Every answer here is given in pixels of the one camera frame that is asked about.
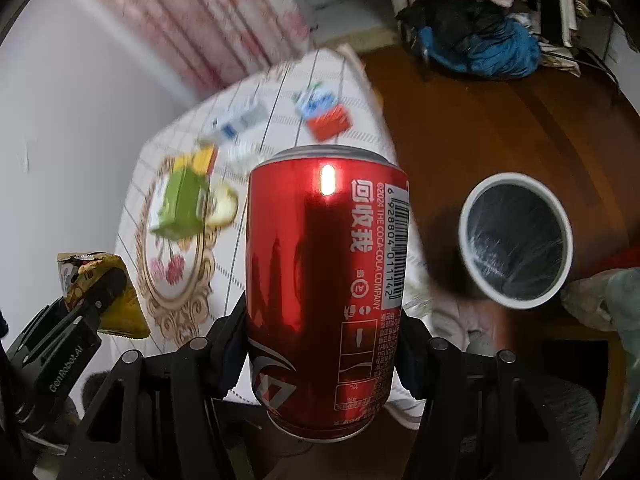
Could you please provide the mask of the pink floral curtain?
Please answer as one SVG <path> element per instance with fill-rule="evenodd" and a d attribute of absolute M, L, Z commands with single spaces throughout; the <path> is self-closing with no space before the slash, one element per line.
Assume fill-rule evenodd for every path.
<path fill-rule="evenodd" d="M 295 0 L 100 1 L 200 96 L 314 47 Z"/>

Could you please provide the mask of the red cola can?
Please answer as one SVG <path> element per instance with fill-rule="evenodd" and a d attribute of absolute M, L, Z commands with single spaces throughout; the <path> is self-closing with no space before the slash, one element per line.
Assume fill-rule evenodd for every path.
<path fill-rule="evenodd" d="M 250 174 L 250 384 L 281 430 L 344 440 L 386 402 L 409 224 L 407 175 L 364 148 L 299 146 Z"/>

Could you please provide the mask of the white blue carton box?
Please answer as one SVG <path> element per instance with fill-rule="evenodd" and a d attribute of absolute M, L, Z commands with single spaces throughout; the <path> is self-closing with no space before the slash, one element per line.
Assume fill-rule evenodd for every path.
<path fill-rule="evenodd" d="M 214 117 L 209 128 L 198 137 L 198 144 L 224 145 L 234 142 L 243 132 L 265 122 L 267 118 L 267 107 L 261 99 L 253 96 Z"/>

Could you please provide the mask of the yellow red small box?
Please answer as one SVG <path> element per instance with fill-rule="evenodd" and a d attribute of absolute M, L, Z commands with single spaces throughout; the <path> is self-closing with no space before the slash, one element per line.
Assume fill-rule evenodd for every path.
<path fill-rule="evenodd" d="M 217 148 L 214 144 L 205 145 L 195 152 L 177 156 L 172 163 L 172 170 L 191 169 L 194 174 L 209 176 L 215 166 Z"/>

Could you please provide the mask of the green white medicine box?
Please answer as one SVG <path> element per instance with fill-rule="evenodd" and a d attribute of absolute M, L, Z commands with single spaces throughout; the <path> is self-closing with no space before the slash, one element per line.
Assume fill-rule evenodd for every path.
<path fill-rule="evenodd" d="M 149 231 L 166 240 L 185 240 L 204 230 L 208 182 L 189 167 L 156 182 L 148 217 Z"/>

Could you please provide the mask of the blue red milk carton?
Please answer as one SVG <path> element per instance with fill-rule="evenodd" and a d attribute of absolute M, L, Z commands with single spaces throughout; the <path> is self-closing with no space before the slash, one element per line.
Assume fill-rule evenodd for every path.
<path fill-rule="evenodd" d="M 337 94 L 317 82 L 292 96 L 297 115 L 317 142 L 324 142 L 346 132 L 352 118 Z"/>

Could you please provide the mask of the white round trash bin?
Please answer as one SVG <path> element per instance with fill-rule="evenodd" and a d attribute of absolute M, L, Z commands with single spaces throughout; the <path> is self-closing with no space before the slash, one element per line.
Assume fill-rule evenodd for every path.
<path fill-rule="evenodd" d="M 494 174 L 472 189 L 460 212 L 458 245 L 477 289 L 513 310 L 550 300 L 574 257 L 561 202 L 540 181 L 517 172 Z"/>

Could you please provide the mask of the yellow snack wrapper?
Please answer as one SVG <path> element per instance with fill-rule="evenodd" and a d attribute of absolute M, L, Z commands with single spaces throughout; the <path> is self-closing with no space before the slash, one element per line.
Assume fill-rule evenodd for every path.
<path fill-rule="evenodd" d="M 150 336 L 126 264 L 108 252 L 59 252 L 58 276 L 67 310 L 88 304 L 98 312 L 98 331 L 144 339 Z"/>

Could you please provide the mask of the white patterned tablecloth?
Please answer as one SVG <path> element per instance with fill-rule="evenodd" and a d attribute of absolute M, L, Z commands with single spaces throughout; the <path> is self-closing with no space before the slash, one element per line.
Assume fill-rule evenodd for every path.
<path fill-rule="evenodd" d="M 227 219 L 183 240 L 153 229 L 160 194 L 198 139 L 242 105 L 262 118 L 208 165 Z M 232 402 L 259 404 L 311 440 L 363 429 L 381 410 L 416 429 L 424 403 L 393 368 L 401 315 L 427 318 L 428 274 L 381 104 L 360 58 L 322 49 L 250 76 L 144 144 L 116 250 L 151 333 L 115 351 L 158 356 L 202 336 L 239 301 L 248 353 Z"/>

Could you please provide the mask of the yellow fruit peel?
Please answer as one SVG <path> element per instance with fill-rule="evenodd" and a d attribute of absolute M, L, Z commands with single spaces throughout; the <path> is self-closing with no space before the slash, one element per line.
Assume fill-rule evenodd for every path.
<path fill-rule="evenodd" d="M 209 193 L 209 204 L 206 226 L 211 228 L 225 228 L 230 226 L 238 213 L 238 193 L 226 182 L 217 183 Z"/>

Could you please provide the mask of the crumpled white paper leaflet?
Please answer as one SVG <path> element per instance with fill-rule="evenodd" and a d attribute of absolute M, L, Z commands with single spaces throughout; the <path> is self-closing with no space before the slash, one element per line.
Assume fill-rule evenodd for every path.
<path fill-rule="evenodd" d="M 228 170 L 239 178 L 247 178 L 257 166 L 266 160 L 259 145 L 248 141 L 228 144 L 224 148 L 224 157 Z"/>

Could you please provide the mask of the grey cloth on floor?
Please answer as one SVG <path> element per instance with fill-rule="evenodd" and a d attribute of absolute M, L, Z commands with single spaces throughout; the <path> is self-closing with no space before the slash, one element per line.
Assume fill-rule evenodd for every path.
<path fill-rule="evenodd" d="M 571 282 L 562 306 L 579 322 L 601 332 L 639 328 L 639 268 L 603 271 Z"/>

